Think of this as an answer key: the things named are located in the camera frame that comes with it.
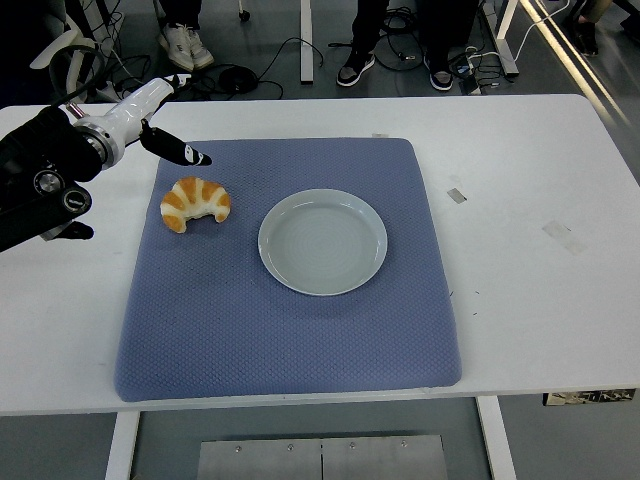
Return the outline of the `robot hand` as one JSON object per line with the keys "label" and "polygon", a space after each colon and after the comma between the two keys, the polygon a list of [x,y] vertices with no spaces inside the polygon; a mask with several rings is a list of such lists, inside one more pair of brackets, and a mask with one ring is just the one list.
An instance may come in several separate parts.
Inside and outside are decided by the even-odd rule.
{"label": "robot hand", "polygon": [[105,140],[106,159],[103,168],[117,164],[127,146],[140,142],[143,148],[169,162],[181,166],[209,166],[211,158],[174,135],[152,127],[149,122],[166,101],[191,78],[177,74],[155,78],[128,95],[104,116],[97,125]]}

